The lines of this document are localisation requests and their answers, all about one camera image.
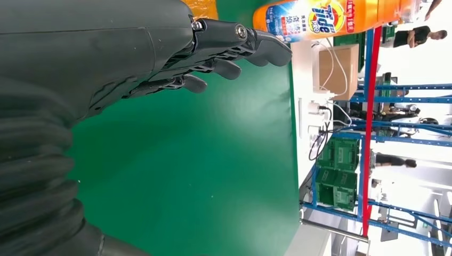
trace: person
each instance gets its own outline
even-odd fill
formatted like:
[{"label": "person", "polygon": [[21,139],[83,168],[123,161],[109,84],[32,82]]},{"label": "person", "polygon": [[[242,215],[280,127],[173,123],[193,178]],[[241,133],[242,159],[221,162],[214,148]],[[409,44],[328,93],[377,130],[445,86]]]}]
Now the person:
[{"label": "person", "polygon": [[377,153],[375,156],[375,166],[406,166],[408,168],[415,168],[417,166],[416,160],[404,160],[398,156],[385,155]]},{"label": "person", "polygon": [[399,46],[409,45],[410,48],[417,47],[418,45],[427,42],[427,39],[441,40],[446,38],[447,31],[440,30],[431,32],[428,26],[421,26],[414,28],[413,30],[401,30],[397,31],[394,37],[381,46],[386,48],[395,48]]},{"label": "person", "polygon": [[430,5],[429,10],[427,11],[427,14],[425,15],[425,20],[428,20],[430,18],[430,14],[432,14],[433,10],[438,7],[438,5],[441,3],[442,0],[433,0],[432,4]]}]

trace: green mat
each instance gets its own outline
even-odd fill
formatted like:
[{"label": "green mat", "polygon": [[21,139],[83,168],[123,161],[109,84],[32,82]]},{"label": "green mat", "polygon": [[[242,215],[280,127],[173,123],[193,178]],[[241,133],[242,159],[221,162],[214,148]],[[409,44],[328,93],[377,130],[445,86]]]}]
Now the green mat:
[{"label": "green mat", "polygon": [[[250,26],[263,1],[217,0]],[[123,100],[74,129],[87,219],[153,256],[283,255],[298,227],[289,67]]]}]

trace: tide bottle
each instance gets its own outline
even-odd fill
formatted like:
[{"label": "tide bottle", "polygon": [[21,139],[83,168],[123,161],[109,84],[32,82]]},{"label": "tide bottle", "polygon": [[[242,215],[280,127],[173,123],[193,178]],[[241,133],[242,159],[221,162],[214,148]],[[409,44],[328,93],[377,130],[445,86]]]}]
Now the tide bottle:
[{"label": "tide bottle", "polygon": [[255,29],[284,42],[355,34],[399,20],[415,0],[284,0],[257,9]]}]

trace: black shirt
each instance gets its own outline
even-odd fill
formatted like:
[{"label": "black shirt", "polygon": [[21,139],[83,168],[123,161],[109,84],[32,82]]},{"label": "black shirt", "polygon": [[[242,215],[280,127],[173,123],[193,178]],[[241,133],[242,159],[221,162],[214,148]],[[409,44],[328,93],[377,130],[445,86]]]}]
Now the black shirt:
[{"label": "black shirt", "polygon": [[[414,28],[413,30],[414,30],[414,42],[420,45],[427,41],[427,37],[430,33],[430,28],[428,26],[417,27]],[[398,31],[395,34],[394,47],[399,47],[408,44],[408,34],[409,31],[407,30]]]},{"label": "black shirt", "polygon": [[391,156],[377,153],[375,156],[375,162],[377,164],[387,164],[390,163],[392,166],[402,166],[405,164],[405,160],[398,156]]}]

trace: blue metal rack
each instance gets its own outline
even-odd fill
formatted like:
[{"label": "blue metal rack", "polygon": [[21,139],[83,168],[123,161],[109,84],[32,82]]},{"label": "blue metal rack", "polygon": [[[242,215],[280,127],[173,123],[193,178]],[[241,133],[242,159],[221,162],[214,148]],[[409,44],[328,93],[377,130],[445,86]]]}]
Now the blue metal rack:
[{"label": "blue metal rack", "polygon": [[[359,85],[359,90],[364,90],[364,95],[367,94],[366,86]],[[376,90],[397,90],[403,91],[403,95],[407,90],[452,90],[452,84],[419,84],[419,85],[378,85],[375,87]],[[361,95],[354,95],[350,102],[366,102],[367,97]],[[374,101],[377,103],[384,102],[406,102],[406,103],[452,103],[452,95],[441,96],[441,97],[375,97]]]},{"label": "blue metal rack", "polygon": [[[368,101],[368,95],[369,95],[369,83],[370,83],[370,63],[371,59],[374,58],[372,55],[372,51],[369,49],[373,48],[373,41],[374,41],[374,30],[368,30],[367,31],[367,42],[366,42],[366,69],[365,69],[365,85],[359,86],[358,89],[363,90],[364,94],[361,96],[354,96],[350,100],[351,102],[367,102]],[[402,85],[402,86],[388,86],[388,85],[381,85],[376,86],[376,90],[403,90],[406,92],[406,90],[452,90],[452,84],[425,84],[425,85]],[[428,103],[452,103],[452,95],[446,96],[446,97],[438,97],[438,98],[408,98],[408,97],[374,97],[375,102],[411,102],[411,103],[418,103],[418,102],[428,102]],[[365,127],[366,121],[354,121],[352,127],[345,127],[340,130],[340,132],[334,133],[334,137],[340,137],[340,138],[352,138],[352,139],[359,139],[361,140],[361,156],[365,155],[365,152],[367,150],[370,150],[370,148],[364,147],[364,139],[366,137],[365,134],[361,134],[359,132],[351,132],[350,130],[353,129],[362,129]],[[396,122],[383,122],[383,121],[372,121],[373,127],[398,127],[399,131],[402,127],[411,127],[415,129],[424,129],[428,131],[433,131],[436,133],[440,133],[446,136],[452,136],[452,126],[449,125],[431,125],[431,124],[407,124],[407,123],[396,123]],[[423,145],[434,145],[434,146],[444,146],[444,147],[452,147],[452,141],[435,141],[435,140],[421,140],[421,139],[412,139],[412,138],[403,138],[403,137],[386,137],[386,136],[379,136],[379,135],[372,135],[372,140],[375,140],[377,142],[386,142],[386,141],[396,141],[396,142],[404,142],[404,143],[416,143],[416,144],[423,144]],[[315,165],[312,169],[312,194],[313,194],[313,200],[312,203],[308,202],[301,202],[301,206],[307,207],[309,209],[313,209],[316,211],[336,215],[342,218],[346,218],[352,221],[359,221],[363,222],[364,220],[368,220],[368,224],[375,227],[380,227],[388,231],[398,232],[404,235],[408,235],[411,237],[415,237],[424,241],[428,241],[434,244],[438,244],[441,246],[452,246],[452,244],[449,243],[449,238],[452,237],[452,234],[449,233],[446,230],[438,229],[435,225],[433,225],[430,221],[427,221],[426,219],[431,220],[433,223],[436,220],[439,220],[444,223],[452,224],[451,218],[446,217],[436,217],[435,215],[422,213],[410,209],[406,209],[404,207],[398,207],[388,204],[383,204],[380,202],[369,200],[368,198],[364,198],[364,182],[368,182],[368,178],[366,179],[364,177],[364,170],[366,166],[364,166],[364,161],[360,161],[360,184],[359,184],[359,191],[358,191],[358,212],[357,214],[342,211],[339,209],[335,209],[331,206],[323,206],[317,204],[317,192],[316,192],[316,177],[318,173],[318,167]],[[364,201],[366,201],[369,205],[368,209],[363,209]],[[440,241],[437,238],[434,237],[427,237],[412,231],[408,231],[405,229],[400,229],[396,227],[392,227],[388,225],[387,223],[383,223],[377,220],[372,220],[370,218],[370,214],[367,216],[364,216],[365,212],[369,212],[370,207],[383,207],[388,209],[389,211],[400,211],[410,214],[415,218],[415,220],[421,221],[422,223],[425,223],[426,225],[430,226],[432,230],[441,231],[444,234],[444,241]]]}]

